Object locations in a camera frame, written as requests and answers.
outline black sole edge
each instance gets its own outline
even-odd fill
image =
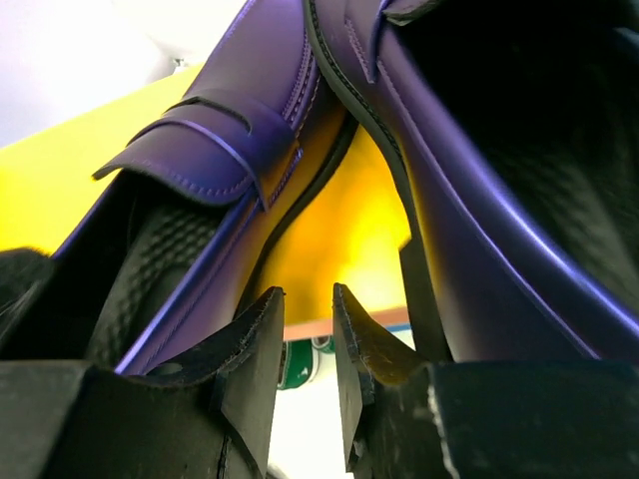
[[[366,103],[365,99],[359,95],[355,87],[341,72],[339,66],[334,61],[328,45],[321,37],[321,33],[319,33],[320,26],[315,12],[315,1],[304,0],[304,10],[309,43],[311,43],[311,47],[315,53],[321,74],[333,92],[363,125],[381,150],[395,183],[397,194],[401,199],[406,216],[408,217],[410,232],[414,238],[420,238],[421,234],[417,223],[415,206],[412,201],[408,174],[406,173],[401,157],[399,145],[383,122],[377,118],[375,111]]]
[[[408,225],[410,226],[410,233],[412,235],[411,242],[416,241],[420,244],[421,254],[419,258],[415,259],[415,261],[418,261],[423,265],[425,268],[425,274],[415,276],[414,273],[411,274],[402,267],[404,288],[406,289],[408,317],[412,330],[413,332],[420,332],[424,331],[424,327],[426,327],[426,329],[429,329],[431,333],[435,333],[437,336],[443,338],[443,341],[445,342],[443,326],[432,288],[432,278],[430,271],[428,270],[428,261],[426,259],[425,251],[423,250],[423,239],[421,237],[419,223],[417,221],[415,205],[412,200],[412,191],[410,189],[408,174],[405,169],[399,145],[390,133],[389,129],[378,117],[374,109],[367,104],[366,100],[341,72],[339,66],[332,57],[330,48],[324,41],[320,32],[318,16],[315,10],[316,0],[303,1],[307,36],[314,51],[316,61],[318,62],[319,70],[333,92],[363,125],[381,150],[395,183],[397,194],[399,195],[406,212]],[[411,284],[411,286],[416,287],[407,287],[406,283],[409,281],[414,283]],[[415,295],[409,297],[409,290],[415,291]],[[421,294],[417,297],[417,291],[425,292],[428,297]],[[415,340],[415,345],[419,345],[422,342],[423,341],[418,338]],[[436,354],[438,356],[436,359],[451,360],[447,344],[443,345],[440,350],[444,350],[444,352]],[[426,356],[431,356],[433,353],[433,351],[425,350],[420,352]]]
[[[245,287],[244,293],[240,299],[238,308],[236,309],[235,317],[238,316],[244,309],[246,309],[254,300],[256,288],[258,286],[258,280],[262,275],[265,262],[275,247],[276,243],[280,240],[284,232],[289,228],[291,223],[302,213],[302,211],[311,203],[312,200],[323,190],[323,187],[332,178],[337,171],[341,161],[346,156],[346,152],[352,143],[352,139],[355,135],[358,121],[349,113],[346,113],[337,138],[333,142],[328,155],[322,166],[319,168],[318,173],[312,179],[311,183],[307,186],[300,197],[293,203],[289,210],[282,217],[278,225],[273,229],[269,237],[264,243],[262,252],[258,257],[258,261],[253,269],[253,272],[249,278],[249,282]]]

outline yellow surface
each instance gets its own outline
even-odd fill
[[[91,174],[177,103],[199,68],[0,150],[0,250],[53,252],[104,191]],[[332,284],[370,311],[405,304],[405,215],[381,153],[360,129],[336,174],[274,248],[262,286],[287,292],[287,324],[329,317]]]

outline black textured insole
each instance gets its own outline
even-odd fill
[[[639,311],[639,53],[613,29],[510,4],[449,0],[397,32],[528,212]]]
[[[213,237],[219,215],[164,205],[136,237],[87,347],[86,358],[115,367]]]

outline wooden shelf edge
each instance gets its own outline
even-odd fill
[[[384,327],[408,324],[408,311],[405,306],[376,311],[370,315]],[[284,341],[297,341],[329,334],[332,334],[332,318],[318,319],[303,324],[285,326]]]

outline purple loafer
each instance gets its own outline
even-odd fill
[[[639,362],[636,3],[304,3],[323,75],[409,179],[453,357]]]
[[[302,2],[248,1],[183,100],[96,173],[120,170],[4,321],[0,356],[144,374],[201,342],[260,293],[266,254],[356,126],[320,76]]]

